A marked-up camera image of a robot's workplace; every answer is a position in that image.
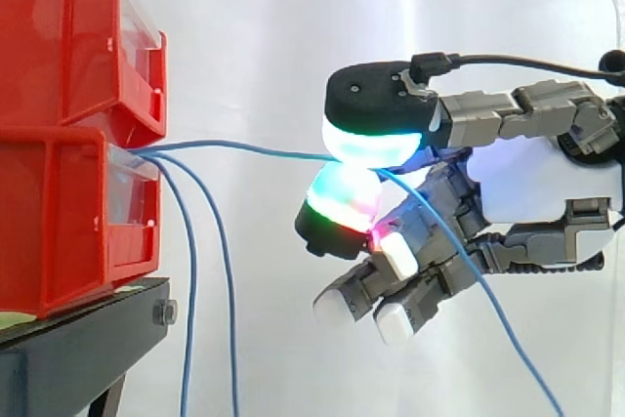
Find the bolt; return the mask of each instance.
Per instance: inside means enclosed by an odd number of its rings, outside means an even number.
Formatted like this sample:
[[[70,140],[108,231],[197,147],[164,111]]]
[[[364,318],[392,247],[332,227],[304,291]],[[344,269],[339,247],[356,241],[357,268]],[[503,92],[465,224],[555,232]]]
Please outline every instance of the bolt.
[[[178,302],[176,300],[159,300],[154,305],[154,322],[161,326],[171,326],[178,318]]]

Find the green light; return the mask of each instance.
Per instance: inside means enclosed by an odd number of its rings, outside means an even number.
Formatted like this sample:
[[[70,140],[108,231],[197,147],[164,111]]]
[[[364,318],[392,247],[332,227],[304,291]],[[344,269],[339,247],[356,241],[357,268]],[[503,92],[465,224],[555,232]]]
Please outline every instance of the green light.
[[[378,214],[381,193],[382,184],[374,172],[330,162],[312,182],[307,201],[331,221],[365,233]]]
[[[421,143],[421,134],[361,136],[342,131],[323,118],[323,141],[337,160],[364,168],[400,166]]]

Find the black metal stand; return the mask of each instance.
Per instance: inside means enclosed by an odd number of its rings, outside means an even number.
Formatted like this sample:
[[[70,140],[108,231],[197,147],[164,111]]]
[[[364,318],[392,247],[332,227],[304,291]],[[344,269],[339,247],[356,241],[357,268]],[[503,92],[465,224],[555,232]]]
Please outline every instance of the black metal stand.
[[[169,279],[46,321],[0,331],[0,417],[117,414],[124,377],[167,335]]]

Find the red storage bin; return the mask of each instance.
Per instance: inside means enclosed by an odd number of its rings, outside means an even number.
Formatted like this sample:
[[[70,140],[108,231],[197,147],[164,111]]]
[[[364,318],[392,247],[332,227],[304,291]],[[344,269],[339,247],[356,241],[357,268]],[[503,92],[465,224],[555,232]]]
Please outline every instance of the red storage bin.
[[[165,37],[136,0],[0,0],[0,127],[165,135]]]
[[[0,312],[46,317],[154,271],[160,178],[82,128],[0,128]]]

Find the blue wire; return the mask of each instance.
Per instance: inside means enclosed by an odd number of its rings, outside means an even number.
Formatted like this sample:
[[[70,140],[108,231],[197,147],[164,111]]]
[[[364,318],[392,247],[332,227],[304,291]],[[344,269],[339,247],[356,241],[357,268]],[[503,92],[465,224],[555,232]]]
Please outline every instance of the blue wire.
[[[239,142],[220,141],[220,140],[191,141],[191,142],[181,142],[177,144],[166,144],[162,146],[151,146],[151,147],[135,150],[135,153],[139,155],[146,155],[155,151],[170,151],[170,150],[179,150],[183,148],[198,148],[198,147],[205,147],[205,146],[222,146],[222,147],[227,147],[227,148],[236,148],[236,149],[251,151],[254,153],[260,153],[262,155],[277,156],[281,158],[295,158],[295,159],[301,159],[301,160],[318,160],[318,161],[336,161],[335,158],[329,155],[274,150],[270,148],[252,146],[249,144],[243,144]],[[549,386],[547,385],[547,383],[545,382],[541,374],[538,372],[538,370],[536,369],[535,365],[532,363],[527,353],[523,350],[521,343],[519,342],[519,339],[517,339],[517,335],[515,334],[512,328],[512,325],[508,321],[508,318],[506,317],[503,311],[503,308],[501,307],[501,305],[499,304],[499,301],[497,300],[495,293],[490,288],[490,285],[488,285],[488,282],[483,277],[481,271],[471,260],[471,257],[465,250],[460,240],[454,234],[453,230],[449,227],[449,225],[445,222],[445,220],[438,214],[438,212],[434,209],[434,207],[432,207],[432,205],[430,205],[428,201],[425,200],[425,198],[417,190],[411,188],[404,181],[402,181],[396,175],[394,175],[393,173],[387,170],[377,170],[377,171],[380,175],[393,181],[400,188],[404,189],[410,195],[412,195],[417,200],[419,200],[419,202],[426,208],[426,210],[428,210],[428,212],[431,213],[432,217],[437,221],[440,228],[443,230],[443,232],[448,237],[451,244],[454,246],[454,248],[458,252],[460,259],[467,265],[467,267],[476,276],[476,279],[479,285],[484,290],[492,307],[495,309],[495,312],[497,313],[497,316],[499,317],[499,320],[501,321],[501,324],[503,325],[506,331],[506,334],[508,335],[508,338],[510,339],[510,342],[512,343],[515,351],[521,358],[521,361],[525,364],[525,366],[527,367],[527,369],[529,370],[533,378],[536,380],[539,387],[544,392],[545,396],[547,397],[547,399],[550,401],[550,403],[556,410],[557,414],[561,417],[564,416],[562,408],[560,407],[558,401],[556,400],[556,397],[554,396],[553,392],[551,391],[551,389],[549,388]]]
[[[185,345],[185,368],[183,370],[183,384],[182,384],[182,396],[180,400],[180,415],[181,417],[187,417],[187,409],[188,409],[188,383],[190,381],[190,373],[191,373],[191,353],[193,350],[193,332],[195,329],[195,298],[197,296],[197,247],[195,245],[195,233],[193,232],[193,225],[191,223],[191,217],[188,213],[187,206],[185,205],[185,201],[174,182],[167,168],[156,160],[155,158],[144,154],[144,159],[150,161],[154,165],[158,167],[162,175],[167,180],[167,184],[171,188],[174,193],[174,197],[178,202],[180,207],[180,211],[183,214],[183,219],[185,221],[185,227],[187,229],[187,239],[188,239],[188,251],[190,253],[190,287],[188,290],[188,314],[187,314],[187,343]]]
[[[301,153],[299,151],[283,151],[272,150],[270,148],[262,148],[261,146],[251,146],[249,144],[243,144],[241,142],[231,141],[190,141],[179,142],[177,144],[165,144],[162,146],[147,146],[145,148],[139,148],[133,150],[137,155],[145,155],[153,153],[155,151],[171,151],[180,150],[183,148],[199,148],[205,146],[222,146],[226,148],[236,148],[238,150],[251,151],[253,153],[260,153],[261,155],[277,156],[280,158],[293,158],[296,160],[317,160],[317,161],[336,161],[336,158],[329,155],[321,155],[315,153]]]
[[[204,184],[204,182],[197,176],[197,174],[191,170],[185,163],[174,158],[173,156],[166,155],[164,153],[154,152],[149,153],[149,156],[160,158],[169,161],[173,165],[176,165],[185,173],[187,173],[200,187],[206,197],[208,205],[210,205],[213,215],[215,216],[215,222],[217,223],[217,230],[219,231],[220,241],[222,243],[222,253],[224,256],[224,268],[226,270],[226,282],[228,290],[228,308],[229,308],[229,347],[230,347],[230,374],[231,374],[231,398],[232,409],[234,417],[239,415],[238,405],[238,366],[236,364],[236,305],[234,296],[234,276],[232,275],[232,264],[230,262],[230,253],[228,248],[228,239],[226,237],[226,227],[224,226],[224,220],[219,212],[217,203],[211,195],[210,191]],[[190,359],[190,353],[186,355],[186,360]],[[190,368],[190,363],[185,364],[185,368]],[[188,396],[188,376],[183,380],[183,396]]]
[[[462,245],[462,242],[455,235],[451,227],[438,214],[435,208],[432,205],[430,205],[430,203],[425,199],[425,197],[419,193],[419,191],[411,188],[409,185],[407,185],[404,181],[402,181],[400,178],[398,178],[396,175],[394,175],[390,171],[378,170],[378,172],[384,175],[385,177],[387,177],[389,180],[393,181],[396,185],[398,185],[400,188],[408,192],[414,198],[416,198],[419,201],[419,203],[423,205],[426,208],[426,210],[430,212],[430,215],[432,215],[432,217],[437,221],[437,224],[440,227],[440,229],[444,231],[445,235],[447,236],[447,238],[449,239],[453,247],[456,249],[456,251],[458,251],[458,254],[460,255],[460,259],[462,259],[465,265],[471,270],[471,272],[474,274],[474,276],[478,280],[479,285],[486,293],[488,300],[490,300],[490,303],[492,304],[492,307],[495,309],[497,316],[499,316],[499,320],[501,321],[501,324],[504,326],[504,329],[506,330],[506,334],[508,334],[508,338],[510,339],[510,342],[512,342],[512,345],[515,348],[515,351],[517,351],[517,354],[519,355],[519,357],[521,358],[521,360],[523,361],[523,363],[525,364],[529,372],[532,374],[532,376],[538,383],[538,386],[540,386],[540,388],[542,389],[543,393],[545,393],[545,395],[547,396],[547,399],[551,402],[551,405],[554,407],[558,415],[561,417],[564,416],[563,410],[560,407],[558,400],[556,399],[553,392],[551,391],[551,389],[549,388],[549,386],[547,385],[547,383],[541,376],[540,372],[536,369],[536,367],[532,363],[529,356],[527,356],[527,353],[521,346],[519,339],[517,339],[517,335],[515,334],[515,331],[513,330],[512,325],[508,321],[508,318],[506,317],[506,314],[504,313],[503,308],[501,308],[501,305],[499,304],[499,301],[497,300],[495,292],[492,291],[492,289],[490,288],[490,285],[488,285],[488,282],[482,275],[481,271],[478,269],[476,264],[471,260],[471,257],[467,253],[467,250],[464,248],[464,246]]]

